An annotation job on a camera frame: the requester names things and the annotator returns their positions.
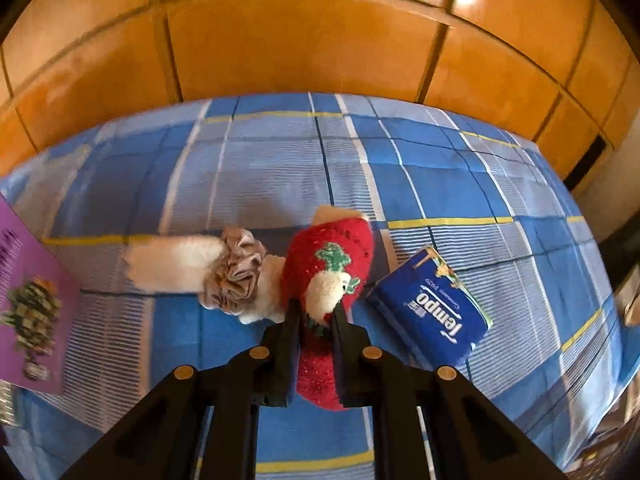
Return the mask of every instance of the blue tempo tissue package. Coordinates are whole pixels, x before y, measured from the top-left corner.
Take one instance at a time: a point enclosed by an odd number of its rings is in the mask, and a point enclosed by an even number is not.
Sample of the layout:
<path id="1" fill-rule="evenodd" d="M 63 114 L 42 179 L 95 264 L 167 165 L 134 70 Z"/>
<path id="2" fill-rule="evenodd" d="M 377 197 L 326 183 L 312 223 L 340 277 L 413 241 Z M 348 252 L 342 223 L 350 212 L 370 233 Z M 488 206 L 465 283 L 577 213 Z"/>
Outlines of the blue tempo tissue package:
<path id="1" fill-rule="evenodd" d="M 431 246 L 377 282 L 367 301 L 382 313 L 425 368 L 459 365 L 492 325 Z"/>

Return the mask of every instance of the purple book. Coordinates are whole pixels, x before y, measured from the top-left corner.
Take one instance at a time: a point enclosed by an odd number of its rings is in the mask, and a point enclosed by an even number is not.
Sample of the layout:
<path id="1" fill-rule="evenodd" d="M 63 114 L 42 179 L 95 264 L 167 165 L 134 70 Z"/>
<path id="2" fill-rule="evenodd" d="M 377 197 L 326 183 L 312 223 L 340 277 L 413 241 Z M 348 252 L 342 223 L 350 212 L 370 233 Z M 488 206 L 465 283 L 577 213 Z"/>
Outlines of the purple book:
<path id="1" fill-rule="evenodd" d="M 80 284 L 0 195 L 0 380 L 62 393 Z"/>

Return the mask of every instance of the checkered tablecloth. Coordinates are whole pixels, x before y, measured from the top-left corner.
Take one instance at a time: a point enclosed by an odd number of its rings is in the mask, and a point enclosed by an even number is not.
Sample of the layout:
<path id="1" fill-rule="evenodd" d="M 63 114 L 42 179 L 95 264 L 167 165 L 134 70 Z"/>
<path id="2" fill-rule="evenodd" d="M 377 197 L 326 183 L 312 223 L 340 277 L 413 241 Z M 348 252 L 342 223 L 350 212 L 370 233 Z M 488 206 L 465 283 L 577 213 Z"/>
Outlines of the checkered tablecloth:
<path id="1" fill-rule="evenodd" d="M 136 290 L 132 238 L 236 225 L 284 254 L 322 203 L 370 217 L 371 283 L 424 244 L 443 254 L 495 322 L 461 372 L 560 466 L 638 369 L 597 245 L 537 147 L 444 110 L 313 93 L 193 102 L 84 132 L 0 189 L 83 287 L 65 395 L 24 392 L 9 432 L 28 478 L 59 476 L 175 366 L 223 364 L 264 329 Z M 370 306 L 353 318 L 411 361 Z M 263 477 L 372 478 L 371 460 L 368 410 L 297 398 L 260 414 Z"/>

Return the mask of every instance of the brass bolt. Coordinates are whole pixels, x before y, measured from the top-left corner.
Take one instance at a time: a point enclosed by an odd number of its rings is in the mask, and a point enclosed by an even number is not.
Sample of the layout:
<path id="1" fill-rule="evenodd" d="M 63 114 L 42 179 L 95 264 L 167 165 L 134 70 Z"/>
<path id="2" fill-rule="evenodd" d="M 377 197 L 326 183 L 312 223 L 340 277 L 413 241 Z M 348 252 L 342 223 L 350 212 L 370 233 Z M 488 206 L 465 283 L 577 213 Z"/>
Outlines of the brass bolt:
<path id="1" fill-rule="evenodd" d="M 174 370 L 174 377 L 179 381 L 190 379 L 191 377 L 193 377 L 193 368 L 189 365 L 178 366 Z"/>
<path id="2" fill-rule="evenodd" d="M 266 346 L 254 346 L 249 350 L 249 355 L 254 359 L 266 359 L 269 357 L 269 349 Z"/>
<path id="3" fill-rule="evenodd" d="M 377 346 L 367 346 L 362 349 L 362 355 L 367 359 L 380 359 L 382 357 L 382 350 Z"/>
<path id="4" fill-rule="evenodd" d="M 441 366 L 438 368 L 438 377 L 445 381 L 452 381 L 456 378 L 458 372 L 450 366 Z"/>

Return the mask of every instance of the beige scrunchie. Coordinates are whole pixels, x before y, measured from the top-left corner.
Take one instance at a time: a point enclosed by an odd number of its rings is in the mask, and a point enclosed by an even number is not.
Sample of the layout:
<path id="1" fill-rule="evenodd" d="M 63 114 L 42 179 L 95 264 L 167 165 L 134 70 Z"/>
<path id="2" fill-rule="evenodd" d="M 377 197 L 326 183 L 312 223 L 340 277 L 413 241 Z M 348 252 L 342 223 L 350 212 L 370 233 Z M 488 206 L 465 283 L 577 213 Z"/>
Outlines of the beige scrunchie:
<path id="1" fill-rule="evenodd" d="M 226 228 L 222 241 L 228 253 L 205 277 L 198 299 L 204 308 L 235 314 L 242 312 L 242 303 L 252 299 L 267 251 L 246 229 Z"/>

